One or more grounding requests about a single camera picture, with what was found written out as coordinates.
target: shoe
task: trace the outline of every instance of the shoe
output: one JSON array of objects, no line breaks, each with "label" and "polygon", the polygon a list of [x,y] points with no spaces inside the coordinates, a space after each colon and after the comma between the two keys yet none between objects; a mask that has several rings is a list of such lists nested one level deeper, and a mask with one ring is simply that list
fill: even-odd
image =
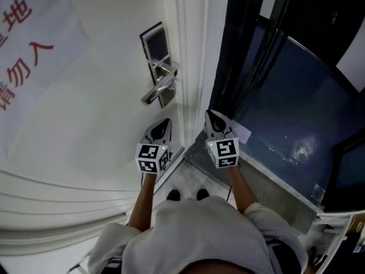
[{"label": "shoe", "polygon": [[172,190],[169,195],[167,195],[166,200],[171,200],[171,201],[180,201],[180,192],[178,190]]},{"label": "shoe", "polygon": [[210,194],[208,193],[208,191],[206,189],[200,189],[198,191],[198,193],[196,194],[196,199],[198,201],[202,200],[202,199],[205,199],[206,197],[209,197]]}]

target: sign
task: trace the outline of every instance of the sign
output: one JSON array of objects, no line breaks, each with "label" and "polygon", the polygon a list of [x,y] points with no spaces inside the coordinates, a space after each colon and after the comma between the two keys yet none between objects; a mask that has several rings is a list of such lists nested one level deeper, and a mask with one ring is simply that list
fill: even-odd
[{"label": "sign", "polygon": [[0,0],[0,166],[36,101],[88,42],[71,0]]}]

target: door lever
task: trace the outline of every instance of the door lever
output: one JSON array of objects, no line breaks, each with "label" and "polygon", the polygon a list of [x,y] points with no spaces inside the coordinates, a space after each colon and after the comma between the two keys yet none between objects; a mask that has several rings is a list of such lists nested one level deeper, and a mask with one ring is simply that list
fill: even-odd
[{"label": "door lever", "polygon": [[[167,64],[163,64],[163,66],[164,66],[165,70],[166,70],[166,68],[170,67]],[[142,97],[142,99],[141,99],[142,104],[144,104],[145,106],[149,106],[165,90],[175,89],[176,75],[177,75],[177,69],[170,67],[167,75],[159,77],[157,79],[157,84]]]}]

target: gray floor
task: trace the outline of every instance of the gray floor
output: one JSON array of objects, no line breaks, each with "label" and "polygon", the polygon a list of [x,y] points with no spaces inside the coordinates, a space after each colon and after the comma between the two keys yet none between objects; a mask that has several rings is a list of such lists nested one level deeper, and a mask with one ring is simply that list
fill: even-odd
[{"label": "gray floor", "polygon": [[[229,189],[228,172],[225,169],[216,169],[206,150],[205,139],[206,134],[204,132],[200,133],[195,143],[186,152],[185,160],[204,175]],[[259,202],[280,214],[301,234],[306,234],[317,214],[244,160],[240,159],[240,164],[241,172]]]},{"label": "gray floor", "polygon": [[[265,175],[258,172],[251,165],[243,161],[241,161],[241,164],[241,171],[259,202],[280,214],[291,226],[298,230],[298,234],[306,233],[310,228],[316,213],[286,192],[283,188],[272,182]],[[182,198],[195,198],[196,193],[200,188],[206,188],[210,195],[220,196],[224,199],[227,198],[229,191],[228,186],[225,186],[224,184],[222,186],[221,182],[216,182],[206,174],[203,174],[196,167],[183,161],[156,192],[153,200],[153,207],[155,208],[157,204],[164,201],[172,189],[178,189]],[[232,192],[228,202],[236,207]]]}]

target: metal frame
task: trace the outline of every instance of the metal frame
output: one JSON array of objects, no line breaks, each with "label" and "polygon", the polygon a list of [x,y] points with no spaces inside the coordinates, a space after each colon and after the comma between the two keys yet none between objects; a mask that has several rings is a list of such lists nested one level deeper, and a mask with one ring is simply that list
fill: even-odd
[{"label": "metal frame", "polygon": [[322,205],[325,206],[325,211],[343,211],[342,209],[338,210],[334,203],[337,200],[342,200],[341,192],[339,189],[336,189],[336,183],[338,179],[338,173],[340,170],[342,156],[358,146],[365,143],[365,128],[362,128],[359,132],[353,134],[353,136],[347,138],[346,140],[338,143],[333,148],[333,163],[332,163],[332,171],[330,176],[330,181],[327,186],[327,190],[325,196],[322,200]]},{"label": "metal frame", "polygon": [[[267,18],[265,18],[265,17],[262,17],[262,16],[259,17],[259,21],[261,21],[263,23],[269,23],[269,20]],[[272,60],[270,61],[270,63],[267,66],[267,68],[265,68],[265,72],[264,72],[263,76],[261,77],[260,81],[255,84],[256,87],[258,87],[258,88],[261,88],[262,87],[262,85],[264,84],[265,80],[267,79],[267,76],[270,74],[270,71],[274,67],[274,65],[276,63],[276,60],[279,57],[279,55],[280,55],[280,53],[281,53],[281,51],[282,51],[282,49],[283,49],[283,47],[285,45],[285,42],[289,40],[289,41],[295,43],[298,47],[300,47],[303,50],[305,50],[312,57],[316,58],[318,61],[320,61],[324,65],[326,65],[326,67],[336,76],[336,78],[338,79],[338,83],[341,85],[341,87],[345,90],[345,92],[351,98],[357,98],[359,96],[359,92],[350,83],[350,81],[347,79],[347,77],[345,75],[343,75],[343,73],[340,71],[340,69],[338,69],[334,65],[333,66],[328,65],[326,62],[324,62],[323,60],[321,60],[319,56],[317,56],[316,54],[314,54],[311,50],[309,50],[308,48],[306,48],[305,46],[303,46],[301,43],[299,43],[298,41],[296,41],[295,39],[293,39],[291,36],[285,34],[282,31],[280,31],[279,33],[282,35],[282,39],[281,39],[278,47],[275,50],[275,53],[274,53],[274,56],[273,56]]]},{"label": "metal frame", "polygon": [[257,80],[257,78],[260,77],[261,72],[263,72],[266,62],[274,49],[276,40],[278,39],[279,28],[283,21],[288,4],[289,0],[275,0],[269,20],[269,26],[265,31],[259,49],[256,53],[250,74],[247,76],[237,100],[233,102],[233,108],[231,108],[229,112],[230,117],[233,117],[235,113],[239,114],[241,112],[241,102],[245,100],[250,90],[255,86],[255,80]]},{"label": "metal frame", "polygon": [[263,0],[228,0],[220,58],[209,108],[229,118],[230,103],[246,61]]}]

